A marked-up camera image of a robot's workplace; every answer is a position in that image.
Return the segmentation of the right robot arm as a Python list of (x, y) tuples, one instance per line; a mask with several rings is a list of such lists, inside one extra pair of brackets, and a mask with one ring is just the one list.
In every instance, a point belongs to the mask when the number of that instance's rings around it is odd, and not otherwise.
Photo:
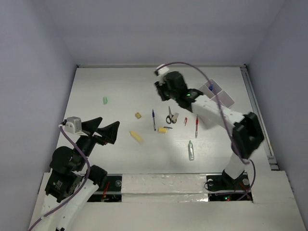
[(223, 170), (221, 182), (225, 188), (234, 188), (239, 183), (239, 176), (244, 172), (251, 154), (264, 140), (257, 115), (253, 112), (241, 114), (233, 111), (221, 105), (220, 101), (210, 99), (200, 90), (189, 89), (178, 71), (156, 70), (154, 74), (159, 77), (159, 81), (154, 84), (163, 101), (173, 99), (179, 107), (198, 117), (206, 117), (226, 130), (233, 153)]

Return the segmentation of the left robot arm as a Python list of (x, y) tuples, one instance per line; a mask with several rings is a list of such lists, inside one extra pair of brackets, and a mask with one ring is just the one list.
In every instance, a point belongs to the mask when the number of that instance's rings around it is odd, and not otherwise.
[(73, 147), (61, 146), (53, 152), (41, 215), (29, 230), (69, 231), (86, 202), (121, 201), (122, 176), (108, 175), (89, 162), (96, 144), (114, 144), (117, 138), (120, 122), (100, 128), (102, 120), (83, 122), (73, 116), (59, 125)]

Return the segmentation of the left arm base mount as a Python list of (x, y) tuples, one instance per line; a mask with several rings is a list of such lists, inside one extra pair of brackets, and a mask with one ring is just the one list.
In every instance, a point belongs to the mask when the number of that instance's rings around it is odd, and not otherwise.
[(88, 202), (121, 202), (122, 201), (122, 175), (108, 175), (103, 188), (99, 188)]

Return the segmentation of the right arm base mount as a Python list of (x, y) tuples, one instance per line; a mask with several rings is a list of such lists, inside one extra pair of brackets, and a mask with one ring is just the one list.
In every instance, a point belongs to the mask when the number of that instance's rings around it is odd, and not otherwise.
[(253, 201), (248, 174), (243, 172), (232, 179), (225, 172), (207, 175), (204, 188), (208, 191), (210, 202)]

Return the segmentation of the grey white eraser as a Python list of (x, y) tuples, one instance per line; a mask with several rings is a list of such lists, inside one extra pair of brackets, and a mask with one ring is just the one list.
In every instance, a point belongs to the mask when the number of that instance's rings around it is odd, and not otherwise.
[(171, 123), (176, 123), (178, 116), (179, 116), (178, 113), (173, 114), (172, 117), (171, 117)]

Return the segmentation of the black handled scissors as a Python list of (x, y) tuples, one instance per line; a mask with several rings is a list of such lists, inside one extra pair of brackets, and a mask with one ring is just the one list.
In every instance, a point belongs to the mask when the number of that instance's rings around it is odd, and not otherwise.
[(173, 123), (172, 117), (173, 117), (173, 114), (172, 114), (172, 112), (171, 112), (171, 108), (168, 107), (168, 116), (166, 117), (166, 122), (167, 122), (168, 124)]

